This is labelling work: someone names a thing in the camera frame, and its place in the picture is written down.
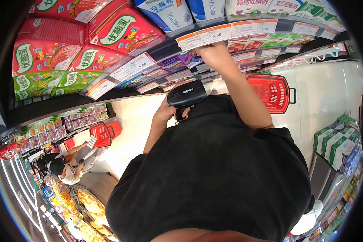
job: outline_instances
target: cartoon character illustration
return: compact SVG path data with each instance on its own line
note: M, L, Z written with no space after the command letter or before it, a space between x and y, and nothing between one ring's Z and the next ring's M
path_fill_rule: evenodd
M130 34L129 35L126 35L124 36L124 39L126 40L134 40L135 38L137 38L138 36L135 36L135 34L140 30L139 27L130 27Z

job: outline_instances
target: purple snack package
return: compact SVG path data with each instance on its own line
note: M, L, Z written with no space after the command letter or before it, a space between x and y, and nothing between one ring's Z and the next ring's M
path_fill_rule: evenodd
M85 127L87 125L90 125L89 119L87 117L80 118L82 127Z
M90 124L97 122L96 116L94 114L87 116L87 118L89 119Z

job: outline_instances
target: barcode scanner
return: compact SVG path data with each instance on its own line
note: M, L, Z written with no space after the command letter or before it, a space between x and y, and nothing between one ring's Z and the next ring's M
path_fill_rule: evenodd
M188 117L188 115L185 118L182 117L186 108L202 102L206 97L207 94L202 81L196 80L170 90L167 96L167 103L169 106L176 108L176 113L173 116L174 119L181 121Z

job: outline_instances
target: white tile floor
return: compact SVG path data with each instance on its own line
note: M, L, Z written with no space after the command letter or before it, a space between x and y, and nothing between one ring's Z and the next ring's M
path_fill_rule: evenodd
M314 133L333 123L345 110L358 118L363 93L363 71L359 62L324 62L302 64L272 74L285 76L289 87L296 89L296 103L285 114L272 115L276 127L290 130L295 144L303 153L308 167L312 160ZM227 93L223 81L205 85L219 94ZM152 117L165 95L123 99L112 103L122 133L93 167L94 172L111 172L120 178L129 162L141 154L149 134ZM88 132L77 134L76 145L87 140Z

